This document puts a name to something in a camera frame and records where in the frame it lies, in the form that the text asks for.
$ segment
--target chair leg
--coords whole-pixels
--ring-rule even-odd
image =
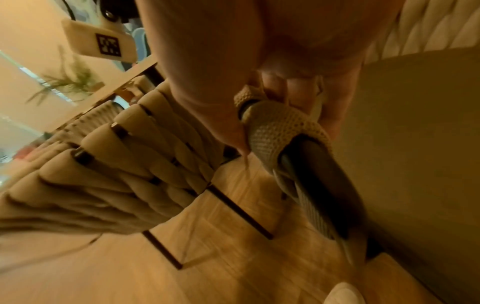
[[[180,263],[168,249],[163,246],[162,243],[149,231],[145,230],[142,232],[143,236],[156,248],[160,251],[161,254],[178,270],[182,269],[183,265]]]
[[[235,204],[228,196],[221,192],[214,185],[209,185],[206,188],[213,195],[215,195],[219,200],[221,200],[225,205],[227,205],[231,210],[243,218],[247,223],[249,223],[253,228],[260,232],[267,239],[273,239],[274,235],[268,232],[262,225],[260,225],[253,217],[241,209],[237,204]]]

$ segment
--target black cable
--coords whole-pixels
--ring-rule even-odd
[[[70,18],[75,21],[77,20],[75,18],[75,15],[74,15],[74,12],[72,11],[72,9],[70,8],[69,4],[67,3],[67,0],[61,0],[63,2],[63,4],[65,4],[66,6],[66,10],[68,11],[68,14],[70,15]]]
[[[45,261],[48,261],[48,260],[52,260],[52,259],[56,259],[56,258],[59,258],[59,257],[62,257],[62,256],[66,256],[66,255],[69,255],[71,253],[75,253],[75,252],[79,252],[87,247],[89,247],[90,245],[92,245],[93,243],[95,243],[96,241],[98,241],[98,239],[103,235],[103,233],[99,234],[98,236],[96,236],[93,240],[91,240],[90,242],[86,243],[85,245],[82,245],[82,246],[79,246],[77,248],[73,248],[73,249],[69,249],[69,250],[66,250],[66,251],[63,251],[63,252],[59,252],[59,253],[55,253],[55,254],[52,254],[52,255],[49,255],[49,256],[44,256],[44,257],[39,257],[39,258],[35,258],[35,259],[31,259],[31,260],[28,260],[28,261],[25,261],[25,262],[20,262],[20,263],[17,263],[17,264],[13,264],[13,265],[9,265],[7,267],[2,267],[0,268],[0,274],[4,274],[6,272],[9,272],[9,271],[12,271],[12,270],[16,270],[16,269],[19,269],[19,268],[22,268],[22,267],[26,267],[26,266],[31,266],[31,265],[35,265],[35,264],[38,264],[38,263],[42,263],[42,262],[45,262]]]

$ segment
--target wooden floor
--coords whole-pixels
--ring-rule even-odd
[[[353,271],[257,159],[223,166],[214,184],[274,233],[269,241],[210,193],[152,230],[185,264],[171,266],[140,234],[47,233],[0,238],[2,304],[322,303],[341,281],[368,304],[439,303],[392,258]]]

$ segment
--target shoe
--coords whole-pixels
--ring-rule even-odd
[[[342,282],[330,291],[323,304],[365,304],[365,299],[355,286]]]

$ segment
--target black metal leg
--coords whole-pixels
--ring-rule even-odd
[[[249,223],[253,228],[260,232],[267,239],[273,239],[274,235],[268,232],[262,225],[260,225],[253,217],[241,209],[237,204],[235,204],[228,196],[221,192],[214,185],[209,185],[206,188],[213,195],[215,195],[219,200],[221,200],[225,205],[227,205],[231,210],[243,218],[247,223]]]
[[[143,74],[148,78],[148,80],[151,81],[151,83],[153,83],[154,86],[158,86],[159,84],[164,82],[165,79],[160,75],[155,66],[156,64],[149,67],[143,72]]]
[[[168,251],[168,249],[165,248],[165,246],[160,243],[160,241],[149,231],[145,230],[142,232],[144,237],[153,245],[155,246],[158,251],[160,251],[163,256],[178,270],[182,269],[183,265],[180,263],[171,253]]]

